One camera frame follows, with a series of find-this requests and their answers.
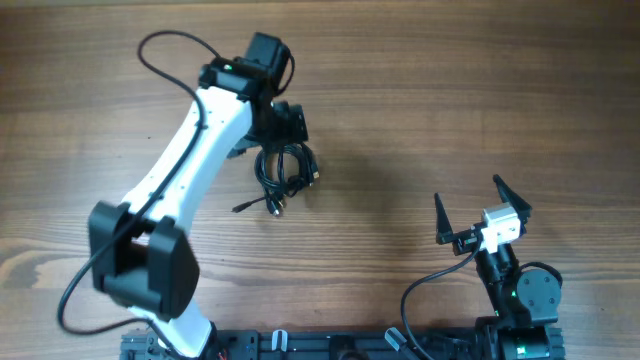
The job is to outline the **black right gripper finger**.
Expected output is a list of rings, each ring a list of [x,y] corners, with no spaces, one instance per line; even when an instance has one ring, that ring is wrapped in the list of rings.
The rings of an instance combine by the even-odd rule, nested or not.
[[[434,194],[434,203],[436,210],[436,243],[439,245],[450,243],[453,239],[453,230],[438,193]]]
[[[513,191],[498,174],[493,175],[493,181],[501,200],[514,208],[520,220],[528,220],[531,217],[531,205]]]

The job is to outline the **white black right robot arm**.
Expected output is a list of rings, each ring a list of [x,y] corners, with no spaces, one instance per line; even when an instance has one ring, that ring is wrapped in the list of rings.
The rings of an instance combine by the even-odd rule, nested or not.
[[[434,195],[436,242],[450,244],[456,255],[470,253],[495,315],[476,320],[482,359],[564,359],[558,322],[563,278],[542,262],[521,264],[512,243],[526,234],[532,207],[494,175],[501,203],[482,211],[481,221],[455,232],[439,194]]]

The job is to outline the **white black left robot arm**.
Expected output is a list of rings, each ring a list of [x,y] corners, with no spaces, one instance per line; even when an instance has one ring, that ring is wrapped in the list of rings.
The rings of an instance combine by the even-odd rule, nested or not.
[[[188,116],[146,177],[89,221],[94,287],[156,334],[165,357],[222,359],[215,325],[194,300],[200,269],[188,241],[194,215],[222,164],[257,148],[255,176],[273,215],[318,175],[303,110],[282,99],[291,50],[256,33],[243,56],[215,56],[192,89]]]

